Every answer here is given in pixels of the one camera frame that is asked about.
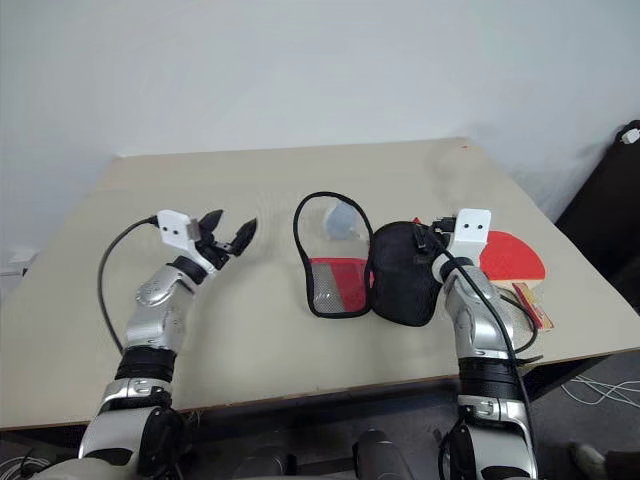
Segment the robotic hand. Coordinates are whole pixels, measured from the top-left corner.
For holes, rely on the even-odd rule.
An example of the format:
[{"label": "robotic hand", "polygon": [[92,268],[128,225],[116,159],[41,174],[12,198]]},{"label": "robotic hand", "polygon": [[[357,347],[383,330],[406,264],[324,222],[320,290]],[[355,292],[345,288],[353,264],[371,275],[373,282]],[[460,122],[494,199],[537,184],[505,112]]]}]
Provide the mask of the robotic hand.
[{"label": "robotic hand", "polygon": [[[491,212],[463,209],[457,218],[416,226],[419,248],[443,250],[433,263],[455,329],[460,367],[459,420],[441,445],[451,480],[536,478],[526,390],[516,370],[513,325],[500,294],[477,267],[487,244]],[[438,238],[449,237],[447,249]]]},{"label": "robotic hand", "polygon": [[217,242],[213,230],[222,213],[210,212],[200,222],[171,210],[158,213],[162,241],[182,255],[138,290],[122,361],[87,427],[79,459],[35,478],[158,478],[173,468],[182,452],[184,426],[171,408],[171,380],[187,310],[198,287],[215,277],[230,256],[240,256],[257,228],[253,219],[240,227],[231,243]]}]

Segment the black cord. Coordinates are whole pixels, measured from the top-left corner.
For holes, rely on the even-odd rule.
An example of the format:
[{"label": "black cord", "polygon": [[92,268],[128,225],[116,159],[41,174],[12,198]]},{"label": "black cord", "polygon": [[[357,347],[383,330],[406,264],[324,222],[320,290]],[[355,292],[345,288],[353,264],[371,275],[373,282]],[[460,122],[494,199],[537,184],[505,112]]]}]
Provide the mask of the black cord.
[{"label": "black cord", "polygon": [[98,266],[98,303],[100,304],[100,311],[102,312],[102,317],[104,318],[104,324],[107,326],[107,330],[109,330],[109,335],[111,335],[111,339],[115,344],[116,348],[122,355],[124,349],[122,348],[122,343],[120,343],[120,339],[116,334],[116,331],[113,329],[113,325],[111,323],[111,318],[109,317],[109,312],[107,312],[107,306],[104,303],[104,292],[103,292],[103,276],[104,276],[104,267],[107,263],[109,255],[111,251],[115,248],[115,246],[126,237],[132,230],[138,228],[140,225],[158,225],[158,218],[153,215],[148,218],[144,218],[142,220],[138,220],[137,222],[129,225],[120,235],[113,239],[113,241],[109,244],[107,249],[102,254],[102,258],[100,259],[100,265]]},{"label": "black cord", "polygon": [[487,300],[482,290],[480,290],[478,285],[476,285],[476,283],[469,276],[469,274],[462,267],[462,265],[460,265],[460,262],[458,261],[458,259],[455,258],[451,254],[451,252],[446,249],[446,247],[442,244],[442,242],[440,242],[440,239],[438,238],[438,236],[434,232],[432,232],[430,228],[424,227],[424,226],[423,228],[429,233],[432,240],[435,242],[436,246],[442,251],[444,256],[447,257],[449,261],[453,264],[453,266],[456,268],[456,270],[460,272],[460,275],[462,275],[462,277],[467,281],[467,283],[469,284],[471,289],[475,292],[475,294],[478,296],[478,298],[482,301],[482,303],[484,303],[485,307],[487,307],[487,310],[491,312],[491,315],[493,315],[493,318],[495,318],[496,323],[498,324],[498,328],[502,333],[502,338],[504,339],[504,343],[507,347],[507,356],[509,357],[511,368],[513,368],[516,379],[518,381],[518,388],[520,390],[520,394],[522,395],[525,411],[527,413],[527,422],[529,423],[529,436],[531,438],[531,445],[535,452],[536,442],[535,442],[535,435],[533,432],[533,421],[531,418],[531,402],[529,401],[529,395],[527,394],[527,389],[525,388],[524,382],[522,381],[522,376],[520,375],[520,372],[518,371],[518,368],[517,368],[518,359],[516,358],[516,353],[513,350],[513,345],[511,345],[511,340],[509,339],[509,332],[507,332],[507,328],[504,326],[504,322],[502,321],[502,318],[500,318],[500,315],[498,314],[496,309],[493,307],[491,302]]},{"label": "black cord", "polygon": [[538,326],[533,321],[533,317],[529,313],[529,310],[527,310],[522,305],[520,305],[518,302],[516,302],[515,300],[512,300],[511,298],[509,298],[509,297],[507,297],[505,295],[500,295],[500,298],[502,300],[504,300],[505,302],[507,302],[508,304],[513,305],[516,308],[519,308],[525,314],[525,316],[527,317],[527,321],[529,322],[529,326],[531,327],[531,338],[523,346],[521,346],[520,348],[516,348],[514,350],[515,353],[522,353],[526,349],[530,348],[531,345],[533,345],[536,342],[536,340],[538,339]]}]

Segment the shoe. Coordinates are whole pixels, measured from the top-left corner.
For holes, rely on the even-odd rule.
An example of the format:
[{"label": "shoe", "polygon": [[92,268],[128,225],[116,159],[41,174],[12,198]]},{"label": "shoe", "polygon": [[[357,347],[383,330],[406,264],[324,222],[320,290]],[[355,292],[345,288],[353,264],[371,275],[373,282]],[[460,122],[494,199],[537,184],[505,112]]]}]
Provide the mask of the shoe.
[{"label": "shoe", "polygon": [[575,466],[589,480],[607,480],[604,455],[591,445],[574,443],[569,446],[569,455]]}]

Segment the table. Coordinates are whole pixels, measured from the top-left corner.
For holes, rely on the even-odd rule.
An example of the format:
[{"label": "table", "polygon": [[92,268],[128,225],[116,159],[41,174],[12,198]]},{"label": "table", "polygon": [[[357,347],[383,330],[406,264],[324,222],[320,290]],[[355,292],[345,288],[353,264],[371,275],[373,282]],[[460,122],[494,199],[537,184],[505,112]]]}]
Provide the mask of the table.
[{"label": "table", "polygon": [[[243,257],[205,286],[191,310],[176,362],[176,408],[455,376],[453,329],[444,318],[410,328],[373,313],[329,320],[309,312],[292,215],[317,190],[356,200],[374,229],[488,208],[492,228],[525,239],[547,266],[536,289],[556,324],[540,336],[545,362],[639,347],[631,307],[466,139],[118,158],[3,307],[0,427],[83,422],[96,413],[119,361],[98,310],[96,268],[120,231],[163,208],[198,217],[225,209],[220,239],[249,218],[259,222]],[[138,286],[174,256],[152,227],[113,252],[105,290],[120,335]]]}]

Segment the black drawstring bag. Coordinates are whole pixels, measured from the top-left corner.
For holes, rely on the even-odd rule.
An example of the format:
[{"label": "black drawstring bag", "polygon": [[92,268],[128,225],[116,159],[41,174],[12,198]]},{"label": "black drawstring bag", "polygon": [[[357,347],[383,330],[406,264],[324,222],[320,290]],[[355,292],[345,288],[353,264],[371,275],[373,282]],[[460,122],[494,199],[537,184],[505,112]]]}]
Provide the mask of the black drawstring bag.
[{"label": "black drawstring bag", "polygon": [[431,273],[438,252],[418,251],[415,228],[414,222],[393,222],[373,235],[374,281],[369,299],[381,317],[421,327],[433,316],[441,285]]},{"label": "black drawstring bag", "polygon": [[309,309],[351,318],[373,309],[392,322],[426,325],[440,283],[431,273],[437,252],[418,251],[413,222],[372,233],[360,206],[344,195],[316,192],[296,209],[293,235],[305,269]]}]

